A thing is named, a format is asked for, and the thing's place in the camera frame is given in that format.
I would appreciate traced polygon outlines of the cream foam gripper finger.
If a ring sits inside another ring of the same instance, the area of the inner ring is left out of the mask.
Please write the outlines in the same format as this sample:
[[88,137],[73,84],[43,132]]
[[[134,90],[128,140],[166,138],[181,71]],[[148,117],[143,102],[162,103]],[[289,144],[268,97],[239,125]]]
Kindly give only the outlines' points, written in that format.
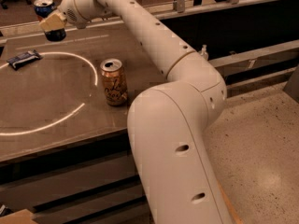
[[66,16],[58,9],[52,11],[46,18],[39,18],[39,26],[44,32],[64,29],[67,23]]

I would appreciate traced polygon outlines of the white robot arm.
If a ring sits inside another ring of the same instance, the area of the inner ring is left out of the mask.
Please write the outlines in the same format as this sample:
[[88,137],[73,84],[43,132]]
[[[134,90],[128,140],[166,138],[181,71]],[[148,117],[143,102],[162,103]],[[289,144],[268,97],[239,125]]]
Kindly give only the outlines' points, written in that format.
[[155,224],[233,224],[206,154],[204,129],[227,98],[221,74],[136,0],[63,0],[45,31],[119,16],[165,77],[132,102],[127,130]]

